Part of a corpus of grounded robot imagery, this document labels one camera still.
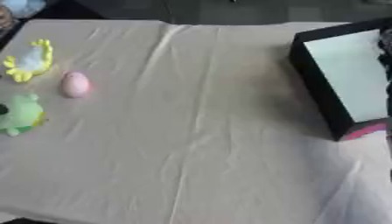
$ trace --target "beige tablecloth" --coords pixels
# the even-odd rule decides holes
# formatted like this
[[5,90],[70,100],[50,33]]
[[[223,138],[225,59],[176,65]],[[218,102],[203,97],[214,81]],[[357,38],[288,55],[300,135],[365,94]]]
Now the beige tablecloth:
[[[286,59],[331,24],[188,26],[33,21],[0,54],[50,39],[56,65],[26,85],[49,118],[0,136],[0,211],[60,223],[392,222],[384,133],[335,143]],[[93,83],[58,92],[65,71]]]

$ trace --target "dark floor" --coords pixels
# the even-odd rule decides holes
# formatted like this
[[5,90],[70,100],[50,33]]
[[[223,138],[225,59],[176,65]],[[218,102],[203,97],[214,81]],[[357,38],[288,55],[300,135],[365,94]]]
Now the dark floor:
[[288,21],[350,22],[392,15],[392,6],[365,3],[367,0],[77,1],[106,18],[158,19],[174,24],[265,25]]

